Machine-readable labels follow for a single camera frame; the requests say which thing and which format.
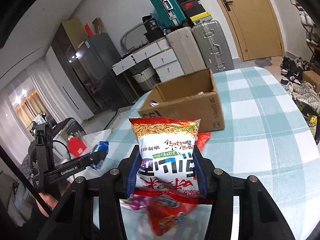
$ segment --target drawer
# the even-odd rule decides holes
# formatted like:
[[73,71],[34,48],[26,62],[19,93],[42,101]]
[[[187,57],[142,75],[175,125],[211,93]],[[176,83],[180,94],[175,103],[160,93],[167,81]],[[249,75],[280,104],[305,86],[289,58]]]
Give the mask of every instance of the drawer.
[[156,68],[156,72],[158,73],[159,77],[164,77],[164,76],[173,74],[175,72],[178,72],[180,70],[182,70],[182,68],[178,60],[175,60],[173,62],[170,62],[161,67]]
[[166,75],[166,76],[160,78],[160,80],[161,80],[161,82],[165,82],[165,81],[168,81],[170,79],[174,79],[174,78],[180,77],[180,76],[184,76],[184,72],[182,70],[179,70],[178,72]]
[[136,63],[134,62],[133,58],[131,56],[128,56],[123,60],[119,61],[118,63],[114,64],[112,69],[116,73],[116,75],[119,75],[120,73],[127,70],[128,68],[131,68],[135,64]]
[[165,50],[170,47],[167,39],[162,39],[160,41],[157,41],[157,43],[158,43],[160,50]]
[[150,60],[151,65],[153,66],[153,68],[157,68],[157,67],[163,66],[165,64],[168,64],[172,61],[177,60],[177,57],[176,57],[175,53],[173,52],[173,49],[169,49],[169,50],[164,51],[158,55],[151,57],[149,60]]
[[132,54],[135,61],[138,63],[146,58],[153,56],[154,54],[159,53],[161,50],[158,46],[158,43],[153,43],[151,45],[147,45],[138,52]]

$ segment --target teal suitcase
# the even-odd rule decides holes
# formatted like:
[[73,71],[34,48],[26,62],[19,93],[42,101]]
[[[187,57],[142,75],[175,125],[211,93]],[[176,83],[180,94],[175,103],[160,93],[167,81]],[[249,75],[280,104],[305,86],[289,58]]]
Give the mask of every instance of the teal suitcase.
[[188,25],[188,19],[177,0],[150,0],[157,13],[164,22],[165,27],[178,27]]

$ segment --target checkered tablecloth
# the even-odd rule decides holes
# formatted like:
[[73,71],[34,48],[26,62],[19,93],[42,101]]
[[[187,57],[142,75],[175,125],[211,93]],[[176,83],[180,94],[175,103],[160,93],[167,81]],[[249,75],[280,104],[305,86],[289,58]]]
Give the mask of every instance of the checkered tablecloth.
[[[230,175],[255,175],[273,197],[296,239],[306,239],[320,220],[320,158],[298,108],[265,69],[236,69],[214,74],[222,103],[224,130],[212,132],[202,152]],[[139,117],[141,97],[108,138],[102,173],[117,167],[137,143],[128,118]],[[159,238],[204,239],[211,206],[199,205]],[[156,239],[146,214],[122,208],[129,240]],[[98,222],[98,212],[94,214]],[[238,238],[239,199],[234,199],[232,239]]]

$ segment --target silver suitcase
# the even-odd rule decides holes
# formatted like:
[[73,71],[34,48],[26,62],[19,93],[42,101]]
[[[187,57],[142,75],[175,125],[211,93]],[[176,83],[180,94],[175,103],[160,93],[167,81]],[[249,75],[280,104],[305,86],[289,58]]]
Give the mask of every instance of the silver suitcase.
[[190,27],[184,27],[169,33],[167,40],[176,54],[185,75],[206,68]]
[[218,21],[209,21],[192,28],[204,62],[213,73],[234,69],[227,40]]

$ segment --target curtain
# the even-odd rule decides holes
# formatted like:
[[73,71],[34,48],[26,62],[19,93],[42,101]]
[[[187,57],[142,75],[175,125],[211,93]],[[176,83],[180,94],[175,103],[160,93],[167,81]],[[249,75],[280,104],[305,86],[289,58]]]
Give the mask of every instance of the curtain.
[[26,103],[28,104],[31,112],[35,117],[40,113],[50,114],[46,107],[43,105],[37,91],[34,91],[30,96],[28,96]]
[[32,92],[27,98],[23,99],[20,105],[15,108],[15,112],[27,130],[30,130],[31,123],[38,114],[49,114],[37,91]]
[[31,64],[27,71],[44,106],[57,122],[73,117],[78,123],[82,123],[83,120],[64,98],[53,79],[45,57]]
[[0,93],[0,144],[11,159],[22,163],[34,138],[24,127],[11,105],[6,90]]
[[27,105],[22,103],[15,109],[17,116],[20,118],[25,128],[28,128],[34,119],[34,115],[30,112]]

